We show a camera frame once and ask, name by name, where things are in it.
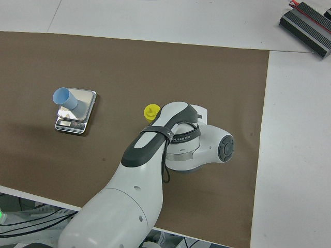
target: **brown mat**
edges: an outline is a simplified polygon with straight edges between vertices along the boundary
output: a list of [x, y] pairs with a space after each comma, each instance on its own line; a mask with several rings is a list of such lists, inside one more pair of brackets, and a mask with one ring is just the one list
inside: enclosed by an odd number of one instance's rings
[[[233, 134], [227, 164], [171, 172], [156, 227], [249, 247], [268, 51], [0, 32], [0, 185], [82, 207], [147, 125], [143, 109], [186, 101]], [[59, 87], [95, 90], [87, 134], [55, 131]]]

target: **black strap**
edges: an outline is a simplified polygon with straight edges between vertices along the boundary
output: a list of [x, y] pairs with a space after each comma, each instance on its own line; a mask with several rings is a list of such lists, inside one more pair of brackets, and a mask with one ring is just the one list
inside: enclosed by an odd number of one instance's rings
[[188, 131], [186, 133], [174, 135], [172, 138], [171, 144], [179, 144], [179, 143], [188, 142], [188, 141], [191, 141], [192, 139], [200, 136], [201, 132], [199, 129], [199, 125], [197, 127], [194, 125], [192, 125], [192, 126], [194, 127], [193, 130]]
[[143, 132], [162, 133], [169, 140], [169, 142], [171, 142], [174, 136], [174, 133], [169, 128], [162, 126], [147, 126], [141, 131], [141, 133]]

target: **kitchen scale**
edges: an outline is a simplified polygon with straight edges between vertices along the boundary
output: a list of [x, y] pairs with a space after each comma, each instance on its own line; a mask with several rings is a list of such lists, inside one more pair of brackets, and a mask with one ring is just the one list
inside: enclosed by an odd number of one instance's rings
[[97, 94], [95, 91], [68, 88], [77, 99], [77, 107], [69, 110], [59, 106], [55, 129], [59, 131], [82, 134], [87, 126]]

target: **white tabletop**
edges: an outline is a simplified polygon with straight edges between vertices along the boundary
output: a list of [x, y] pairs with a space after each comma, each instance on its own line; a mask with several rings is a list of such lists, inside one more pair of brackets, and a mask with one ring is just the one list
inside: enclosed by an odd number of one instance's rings
[[[251, 247], [324, 248], [331, 243], [331, 57], [321, 60], [279, 27], [288, 3], [0, 0], [0, 30], [271, 50]], [[320, 13], [331, 8], [327, 0], [306, 3]]]

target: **yellow object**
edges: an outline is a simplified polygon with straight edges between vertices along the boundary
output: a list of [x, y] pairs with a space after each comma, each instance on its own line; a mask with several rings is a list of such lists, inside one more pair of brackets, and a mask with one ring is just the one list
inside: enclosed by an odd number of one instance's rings
[[157, 113], [160, 111], [160, 109], [161, 108], [160, 108], [159, 105], [156, 105], [156, 104], [150, 104], [150, 105], [148, 105], [144, 109], [144, 116], [145, 116], [146, 120], [149, 123], [151, 123], [155, 119], [155, 117], [156, 117]]

